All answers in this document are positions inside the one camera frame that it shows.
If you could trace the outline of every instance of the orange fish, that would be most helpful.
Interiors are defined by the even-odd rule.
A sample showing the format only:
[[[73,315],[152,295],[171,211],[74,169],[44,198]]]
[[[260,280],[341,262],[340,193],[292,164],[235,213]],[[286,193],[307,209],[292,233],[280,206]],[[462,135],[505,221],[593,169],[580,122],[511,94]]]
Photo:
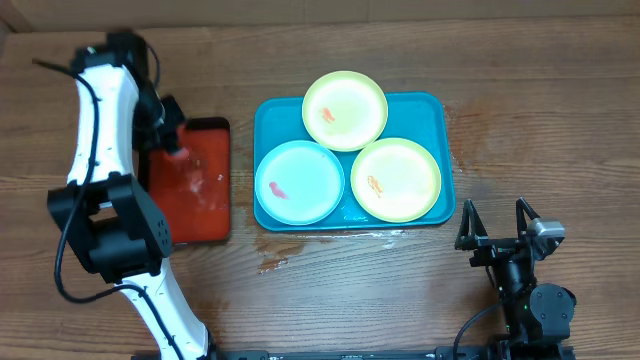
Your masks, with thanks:
[[[380,194],[382,194],[384,191],[382,190],[382,185],[380,185],[380,183],[378,182],[378,179],[369,175],[369,177],[367,178],[367,181],[369,182],[369,186],[371,186],[371,189],[373,189],[376,195],[378,195],[378,199],[380,199]]]
[[[322,108],[322,118],[329,124],[336,121],[336,118],[331,115],[331,111],[329,111],[329,108]]]

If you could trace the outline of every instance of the wood grain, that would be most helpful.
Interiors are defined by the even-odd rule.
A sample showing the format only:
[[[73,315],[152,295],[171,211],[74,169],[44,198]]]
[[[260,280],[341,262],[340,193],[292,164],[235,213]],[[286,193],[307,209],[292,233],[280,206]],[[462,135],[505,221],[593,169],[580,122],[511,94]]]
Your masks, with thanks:
[[[340,26],[156,29],[161,93],[191,117],[232,126],[233,230],[225,245],[172,255],[189,303],[224,349],[425,349],[453,341],[496,301],[484,271],[453,250],[473,198],[494,236],[515,233],[526,196],[567,227],[537,266],[578,297],[570,343],[581,359],[640,351],[640,21],[635,17]],[[154,350],[124,297],[77,306],[51,276],[59,231],[45,208],[74,151],[68,79],[30,65],[67,62],[99,33],[10,35],[0,62],[0,357],[125,359]],[[425,90],[448,114],[458,211],[442,226],[268,233],[252,209],[253,114],[302,95],[320,75],[364,72],[385,91]],[[106,285],[73,256],[74,293]],[[500,331],[494,314],[465,343]]]
[[[639,14],[636,0],[0,0],[19,32]]]
[[[4,39],[11,31],[0,19],[0,56],[2,56],[2,50],[4,50]]]

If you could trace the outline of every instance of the wooden table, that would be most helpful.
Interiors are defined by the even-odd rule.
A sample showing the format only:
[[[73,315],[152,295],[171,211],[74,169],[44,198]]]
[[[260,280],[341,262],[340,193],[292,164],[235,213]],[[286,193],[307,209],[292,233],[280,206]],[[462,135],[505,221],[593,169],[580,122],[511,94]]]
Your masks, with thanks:
[[[182,289],[227,350],[429,349],[496,301],[453,249],[464,199],[490,235],[515,235],[515,200],[558,217],[567,239],[537,276],[578,297],[580,359],[640,352],[640,19],[556,18],[142,31],[161,93],[191,117],[231,121],[233,231],[171,256]],[[155,342],[123,296],[65,302],[53,284],[58,229],[46,191],[64,185],[78,100],[32,57],[66,63],[99,33],[11,35],[0,66],[0,357],[125,359]],[[332,70],[441,99],[458,207],[442,226],[274,234],[252,210],[253,114]],[[73,255],[75,294],[105,288]],[[501,331],[499,314],[464,343]]]

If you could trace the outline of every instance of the round plate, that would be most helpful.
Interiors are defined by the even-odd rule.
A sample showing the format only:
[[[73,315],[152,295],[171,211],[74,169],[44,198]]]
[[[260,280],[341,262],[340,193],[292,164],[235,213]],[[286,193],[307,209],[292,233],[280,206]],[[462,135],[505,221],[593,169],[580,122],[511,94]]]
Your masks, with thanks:
[[[262,208],[289,225],[309,225],[338,206],[345,179],[338,158],[321,145],[304,140],[284,143],[260,162],[255,191]]]
[[[441,185],[433,156],[406,139],[374,142],[358,154],[351,169],[351,188],[360,206],[388,222],[422,217],[438,200]]]
[[[360,150],[374,142],[387,115],[382,89],[353,71],[336,71],[316,80],[302,102],[302,119],[311,137],[335,151]]]

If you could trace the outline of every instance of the teal tray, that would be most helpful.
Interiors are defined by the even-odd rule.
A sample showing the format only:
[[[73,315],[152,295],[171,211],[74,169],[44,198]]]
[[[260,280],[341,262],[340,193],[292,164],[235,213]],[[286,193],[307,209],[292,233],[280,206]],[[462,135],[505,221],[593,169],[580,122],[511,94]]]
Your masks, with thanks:
[[[415,141],[433,155],[440,167],[442,189],[438,201],[428,213],[414,221],[399,224],[369,215],[360,207],[351,191],[351,167],[358,151],[334,152],[344,168],[347,183],[340,204],[329,216],[311,225],[283,224],[264,211],[254,191],[253,213],[258,223],[271,231],[318,231],[437,225],[449,220],[456,208],[456,195],[442,104],[425,92],[389,93],[386,97],[389,118],[380,139],[400,137]],[[260,161],[276,146],[292,140],[313,141],[302,122],[302,99],[270,99],[258,108],[253,139],[254,177]]]

